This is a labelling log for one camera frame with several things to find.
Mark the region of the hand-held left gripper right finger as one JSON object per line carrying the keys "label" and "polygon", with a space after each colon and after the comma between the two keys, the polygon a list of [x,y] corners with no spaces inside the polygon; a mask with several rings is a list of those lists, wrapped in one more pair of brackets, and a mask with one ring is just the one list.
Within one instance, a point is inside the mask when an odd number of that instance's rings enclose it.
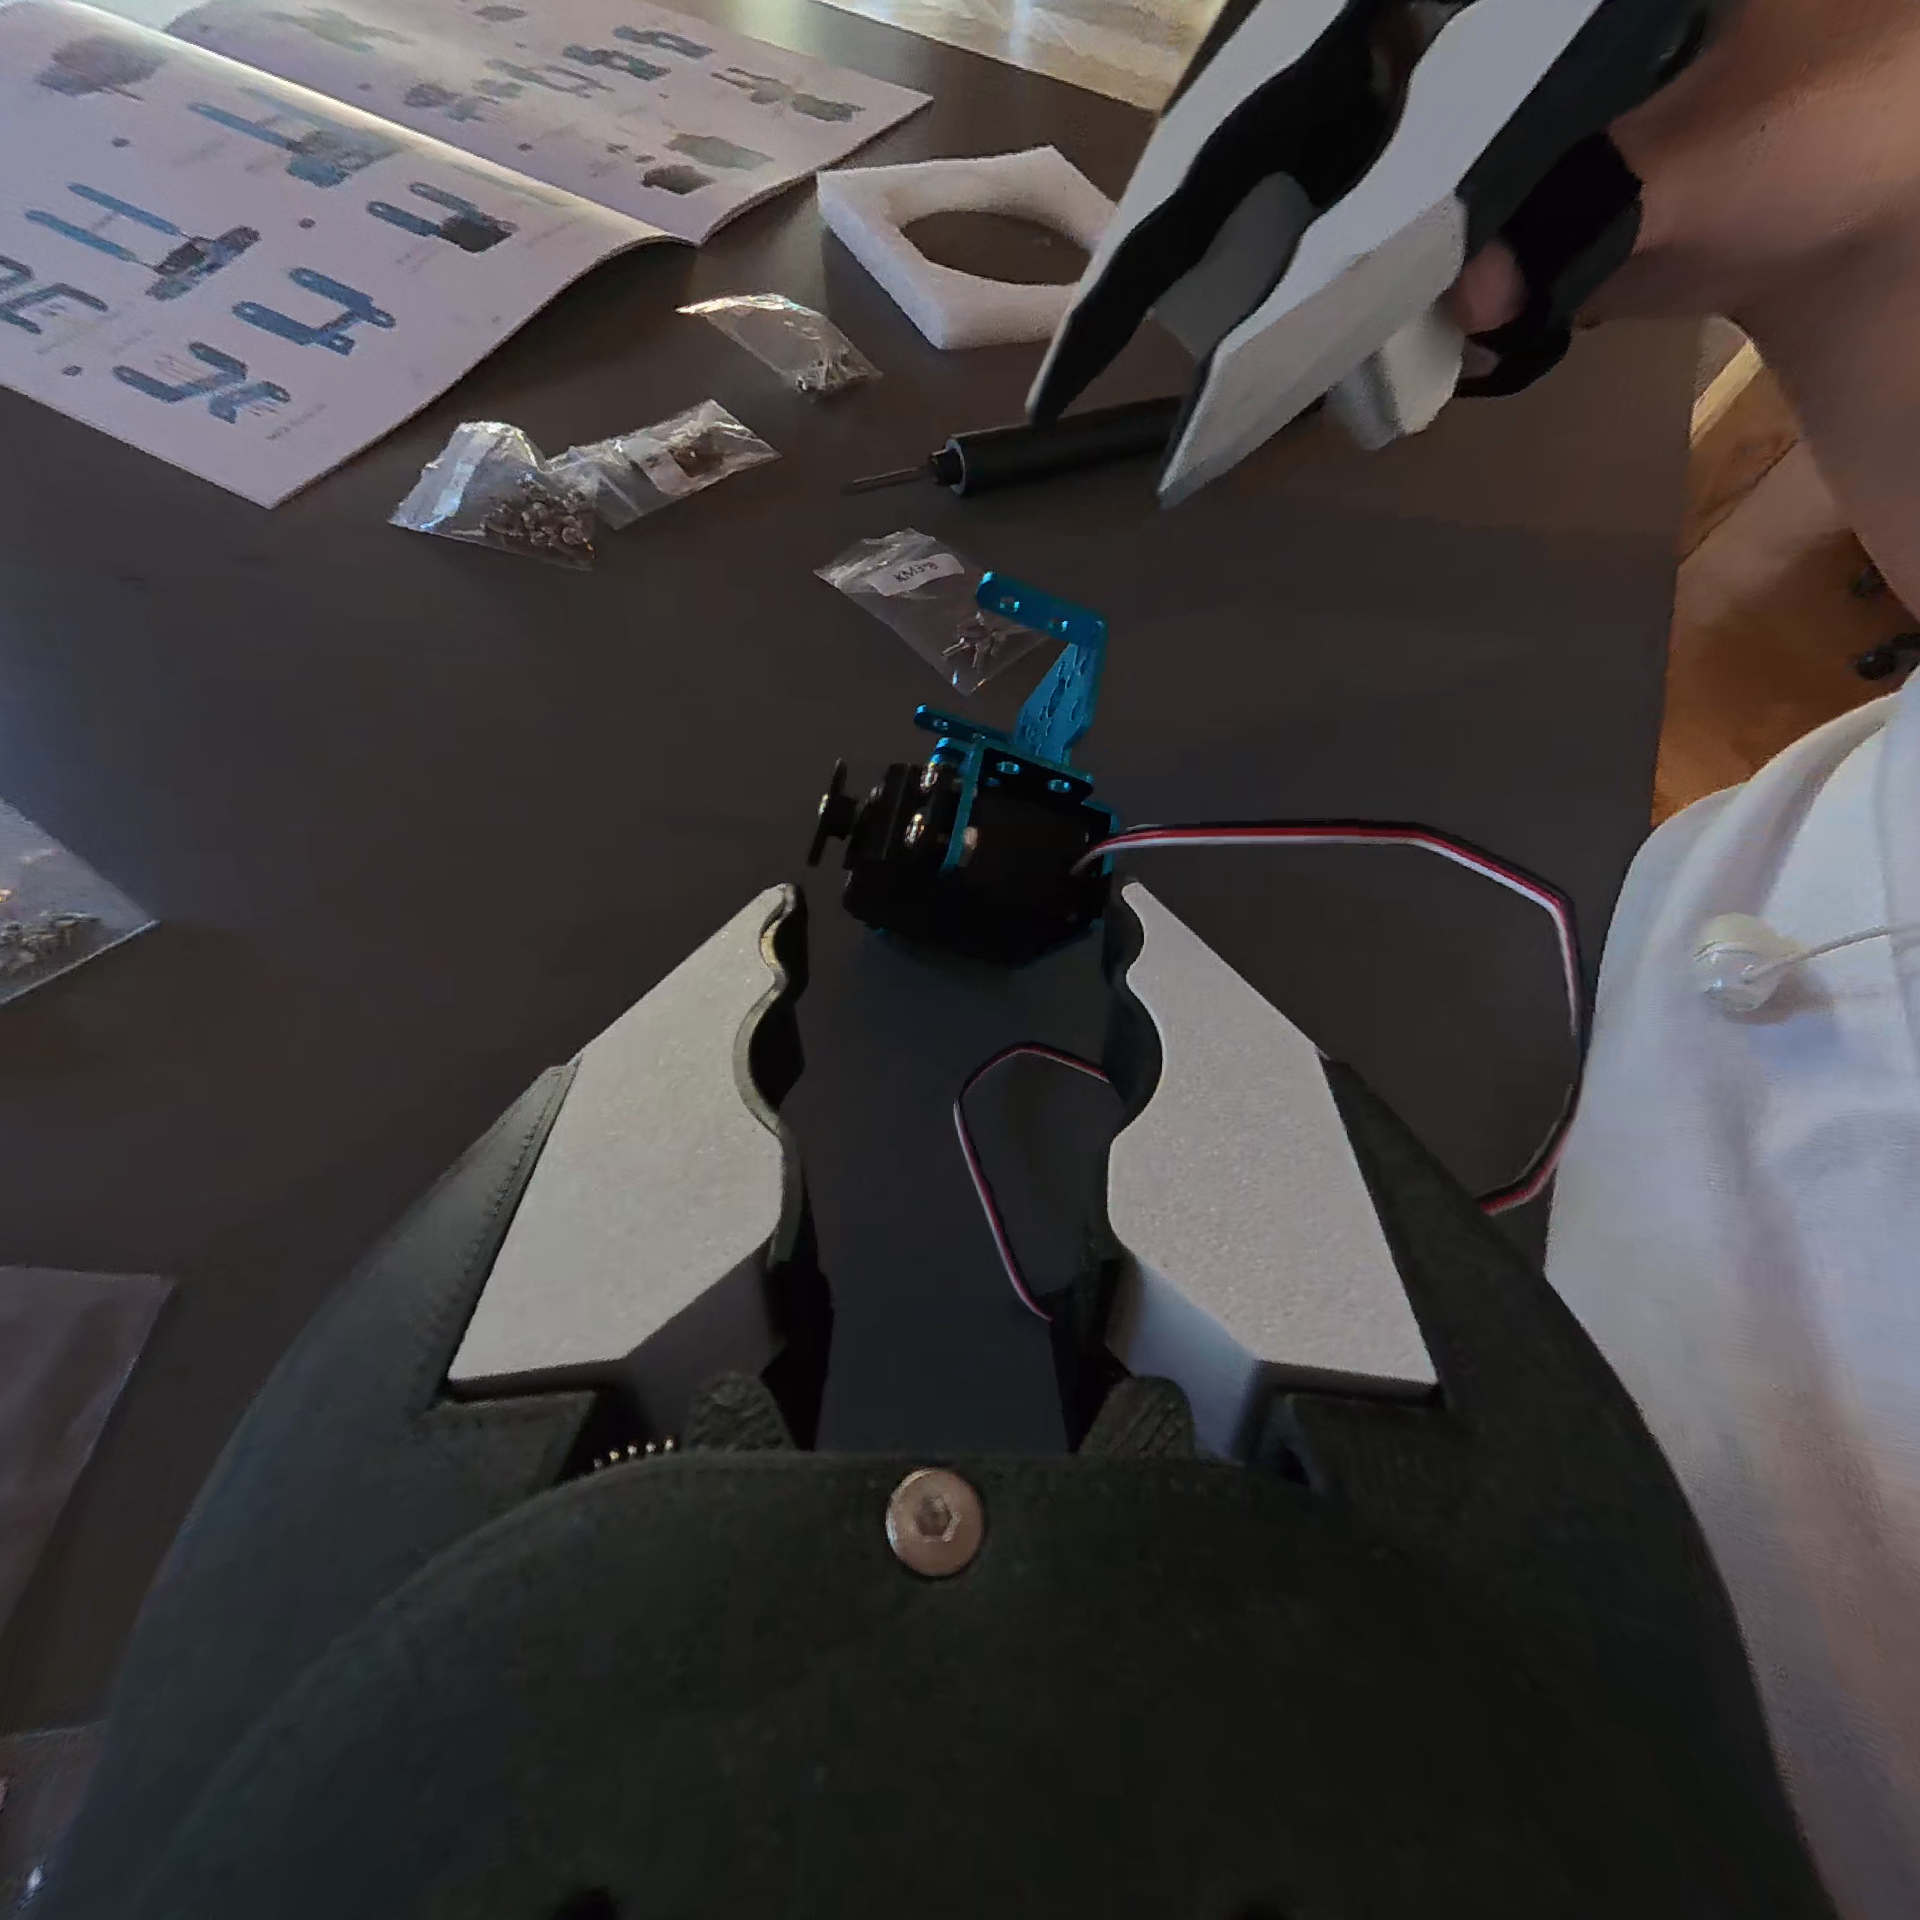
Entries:
{"label": "hand-held left gripper right finger", "polygon": [[1191,1450],[1255,1463],[1295,1396],[1440,1407],[1328,1060],[1143,882],[1102,935],[1097,1065],[1121,1104],[1088,1272],[1060,1299],[1063,1401],[1096,1451],[1132,1381],[1163,1381]]}

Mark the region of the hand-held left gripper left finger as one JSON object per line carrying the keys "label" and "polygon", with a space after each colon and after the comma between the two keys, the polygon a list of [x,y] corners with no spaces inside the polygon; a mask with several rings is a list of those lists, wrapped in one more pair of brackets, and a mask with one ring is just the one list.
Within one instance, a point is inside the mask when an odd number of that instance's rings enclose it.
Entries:
{"label": "hand-held left gripper left finger", "polygon": [[690,1442],[720,1376],[763,1386],[811,1450],[825,1273],[782,1104],[800,1081],[807,905],[740,908],[564,1069],[470,1328],[465,1400],[590,1387],[615,1432]]}

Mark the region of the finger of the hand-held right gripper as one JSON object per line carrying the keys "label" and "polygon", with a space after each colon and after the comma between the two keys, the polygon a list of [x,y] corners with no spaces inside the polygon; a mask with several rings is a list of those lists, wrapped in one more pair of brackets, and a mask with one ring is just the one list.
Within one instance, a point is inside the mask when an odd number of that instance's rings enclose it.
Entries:
{"label": "finger of the hand-held right gripper", "polygon": [[1385,152],[1417,57],[1415,5],[1223,8],[1096,243],[1027,419],[1056,420],[1146,320],[1207,370]]}
{"label": "finger of the hand-held right gripper", "polygon": [[1281,287],[1193,373],[1160,477],[1182,504],[1328,401],[1399,329],[1442,313],[1468,266],[1456,193],[1598,5],[1415,5],[1420,57],[1396,130],[1307,226]]}

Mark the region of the labelled clear bag of screws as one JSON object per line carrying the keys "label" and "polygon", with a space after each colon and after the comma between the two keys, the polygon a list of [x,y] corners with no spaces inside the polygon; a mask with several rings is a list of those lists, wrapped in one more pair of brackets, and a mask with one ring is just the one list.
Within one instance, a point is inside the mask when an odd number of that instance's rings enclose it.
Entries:
{"label": "labelled clear bag of screws", "polygon": [[982,565],[922,531],[858,539],[814,576],[872,612],[966,696],[1042,647],[1042,636],[977,601]]}

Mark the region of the person's right forearm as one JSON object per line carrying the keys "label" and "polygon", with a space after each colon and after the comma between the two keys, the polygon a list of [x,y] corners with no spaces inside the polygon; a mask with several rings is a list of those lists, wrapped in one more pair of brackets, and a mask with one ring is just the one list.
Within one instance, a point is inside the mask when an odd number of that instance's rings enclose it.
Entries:
{"label": "person's right forearm", "polygon": [[1750,335],[1865,554],[1918,608],[1918,5],[1737,5],[1699,68],[1800,64],[1840,144],[1848,249],[1807,357]]}

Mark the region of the dark grey desk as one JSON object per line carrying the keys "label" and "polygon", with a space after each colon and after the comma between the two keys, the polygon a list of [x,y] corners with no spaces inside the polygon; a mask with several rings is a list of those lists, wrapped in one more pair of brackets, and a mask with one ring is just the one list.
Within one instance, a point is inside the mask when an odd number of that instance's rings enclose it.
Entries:
{"label": "dark grey desk", "polygon": [[[827,401],[679,306],[782,296],[880,370]],[[834,761],[953,700],[814,578],[920,527],[1096,608],[1088,767],[1128,824],[1383,820],[1576,898],[1598,961],[1649,829],[1697,327],[1355,451],[1324,420],[1161,512],[1151,464],[842,497],[1017,419],[1036,347],[935,352],[794,189],[610,261],[362,460],[260,512],[6,397],[6,797],[158,927],[6,1010],[6,1265],[175,1284],[6,1634],[6,1732],[99,1722],[169,1543],[266,1376],[550,1065],[760,890],[803,882],[796,1127],[834,1284],[834,1448],[1041,1450],[1051,1379],[940,1089],[1097,1039],[1091,951],[947,976],[806,873]],[[590,570],[388,515],[456,425],[550,463],[719,401],[779,460]]]}

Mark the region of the person's right hand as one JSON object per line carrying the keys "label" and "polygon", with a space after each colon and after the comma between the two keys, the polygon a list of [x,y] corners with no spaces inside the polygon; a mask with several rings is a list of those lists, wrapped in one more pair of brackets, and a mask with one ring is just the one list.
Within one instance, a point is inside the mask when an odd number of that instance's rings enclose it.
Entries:
{"label": "person's right hand", "polygon": [[1572,332],[1723,317],[1790,364],[1807,357],[1848,249],[1842,156],[1812,66],[1699,68],[1616,122],[1614,144],[1639,179],[1639,235]]}

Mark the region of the black screwdriver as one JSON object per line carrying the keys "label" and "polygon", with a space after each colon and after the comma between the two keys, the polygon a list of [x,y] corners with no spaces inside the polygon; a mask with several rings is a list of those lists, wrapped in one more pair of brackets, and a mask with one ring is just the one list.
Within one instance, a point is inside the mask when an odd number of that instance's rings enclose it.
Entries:
{"label": "black screwdriver", "polygon": [[1008,424],[953,435],[922,464],[848,480],[842,497],[937,487],[953,497],[1025,490],[1070,473],[1160,460],[1176,440],[1180,397],[1129,401],[1055,425]]}

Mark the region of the clear plastic parts bag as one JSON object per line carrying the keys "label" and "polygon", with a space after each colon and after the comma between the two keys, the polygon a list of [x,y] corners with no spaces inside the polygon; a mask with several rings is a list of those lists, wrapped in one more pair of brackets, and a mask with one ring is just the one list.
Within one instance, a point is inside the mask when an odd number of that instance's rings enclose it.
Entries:
{"label": "clear plastic parts bag", "polygon": [[156,917],[2,805],[2,1003],[153,928]]}
{"label": "clear plastic parts bag", "polygon": [[599,521],[625,531],[676,501],[778,460],[778,449],[728,408],[703,401],[666,420],[567,449],[560,464],[586,487]]}
{"label": "clear plastic parts bag", "polygon": [[720,296],[684,304],[679,316],[708,322],[790,391],[809,401],[880,380],[876,364],[842,327],[787,296]]}

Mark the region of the person's white shirt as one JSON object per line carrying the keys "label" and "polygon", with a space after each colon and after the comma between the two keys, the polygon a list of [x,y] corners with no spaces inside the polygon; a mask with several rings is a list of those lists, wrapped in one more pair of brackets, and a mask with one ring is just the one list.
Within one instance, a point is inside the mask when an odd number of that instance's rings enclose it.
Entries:
{"label": "person's white shirt", "polygon": [[1918,1909],[1915,698],[1646,841],[1547,1245],[1707,1537],[1842,1915]]}

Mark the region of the clear bag with white label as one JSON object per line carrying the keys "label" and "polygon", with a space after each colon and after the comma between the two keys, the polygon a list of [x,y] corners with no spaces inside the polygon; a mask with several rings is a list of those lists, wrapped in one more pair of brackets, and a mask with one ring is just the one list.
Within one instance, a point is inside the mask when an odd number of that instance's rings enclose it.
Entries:
{"label": "clear bag with white label", "polygon": [[2,1618],[33,1583],[172,1283],[2,1272]]}

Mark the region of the assembly instruction booklet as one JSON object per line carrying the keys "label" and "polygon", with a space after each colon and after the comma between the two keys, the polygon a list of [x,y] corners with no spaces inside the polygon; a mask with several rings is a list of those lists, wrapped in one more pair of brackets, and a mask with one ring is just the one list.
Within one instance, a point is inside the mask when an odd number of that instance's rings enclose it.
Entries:
{"label": "assembly instruction booklet", "polygon": [[271,511],[926,104],[662,5],[6,5],[6,389]]}

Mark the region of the clear bag of silver screws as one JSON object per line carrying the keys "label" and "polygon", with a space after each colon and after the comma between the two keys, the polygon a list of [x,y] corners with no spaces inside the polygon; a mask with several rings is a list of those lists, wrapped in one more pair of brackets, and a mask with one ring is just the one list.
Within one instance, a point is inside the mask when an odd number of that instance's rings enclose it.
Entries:
{"label": "clear bag of silver screws", "polygon": [[410,495],[388,515],[410,536],[486,547],[564,570],[594,562],[592,487],[575,469],[550,463],[512,424],[466,420],[454,427]]}

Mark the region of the white foam packing frame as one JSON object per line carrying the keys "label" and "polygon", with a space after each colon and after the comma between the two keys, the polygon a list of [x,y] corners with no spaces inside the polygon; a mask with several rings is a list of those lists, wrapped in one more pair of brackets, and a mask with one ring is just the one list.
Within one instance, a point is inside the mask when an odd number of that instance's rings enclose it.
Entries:
{"label": "white foam packing frame", "polygon": [[943,157],[819,175],[824,225],[912,320],[930,347],[1042,345],[1072,288],[985,280],[930,261],[908,228],[940,213],[994,213],[1097,251],[1116,203],[1056,149]]}

